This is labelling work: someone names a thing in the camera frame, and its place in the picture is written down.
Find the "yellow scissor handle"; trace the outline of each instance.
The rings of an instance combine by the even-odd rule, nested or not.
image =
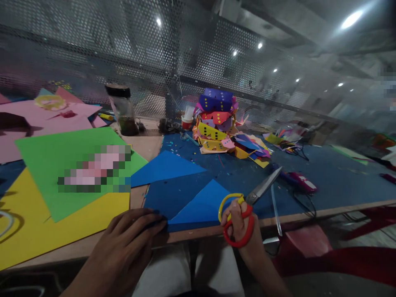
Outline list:
[[[238,204],[239,204],[239,205],[241,205],[242,202],[245,201],[245,199],[243,199],[243,194],[241,194],[241,193],[233,193],[233,194],[229,194],[229,195],[225,196],[224,199],[223,199],[223,201],[221,202],[220,208],[219,208],[219,222],[220,222],[220,223],[222,222],[222,215],[223,215],[223,207],[224,207],[224,204],[226,203],[226,201],[227,201],[229,198],[239,198],[239,199],[238,199]],[[231,214],[228,216],[227,222],[228,222],[229,220],[231,220]]]

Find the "white pants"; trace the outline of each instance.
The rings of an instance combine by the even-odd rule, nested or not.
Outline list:
[[[212,296],[245,296],[234,252],[223,238],[200,243],[192,284],[186,243],[155,250],[132,297],[170,297],[191,290]]]

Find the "red scissor handle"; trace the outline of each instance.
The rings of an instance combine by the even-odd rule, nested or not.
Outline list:
[[[234,248],[242,248],[248,244],[250,238],[252,237],[253,228],[255,226],[255,219],[252,216],[252,212],[253,212],[253,207],[248,204],[246,211],[242,213],[242,219],[249,217],[249,224],[247,225],[247,230],[244,237],[240,241],[232,241],[228,236],[227,229],[232,225],[232,219],[229,220],[227,224],[224,226],[224,231],[223,231],[224,238],[226,239],[226,241],[229,243],[230,246]]]

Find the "green paper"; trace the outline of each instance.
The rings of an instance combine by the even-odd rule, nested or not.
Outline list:
[[[104,127],[27,137],[15,143],[55,222],[113,192],[110,184],[125,184],[125,177],[130,177],[147,164],[132,150],[131,161],[125,162],[125,169],[118,170],[118,177],[108,178],[109,186],[101,186],[100,192],[60,193],[58,177],[63,177],[65,170],[76,169],[79,162],[88,160],[100,146],[125,145],[125,142],[110,127]]]
[[[343,154],[344,156],[351,158],[352,160],[355,160],[363,165],[367,165],[368,161],[364,161],[364,160],[359,160],[359,159],[355,159],[355,158],[360,158],[360,159],[367,159],[366,156],[363,156],[361,154],[355,153],[354,151],[351,151],[350,149],[347,149],[343,146],[336,146],[336,145],[332,145],[333,149],[341,154]]]

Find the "metal mesh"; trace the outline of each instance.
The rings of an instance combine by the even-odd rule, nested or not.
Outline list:
[[[195,1],[3,0],[0,45],[3,94],[61,85],[108,104],[104,83],[122,83],[139,117],[178,118],[183,97],[215,87],[235,93],[248,128],[267,129],[297,111],[333,120],[325,114],[344,96],[328,92],[326,107],[312,109],[339,77]]]

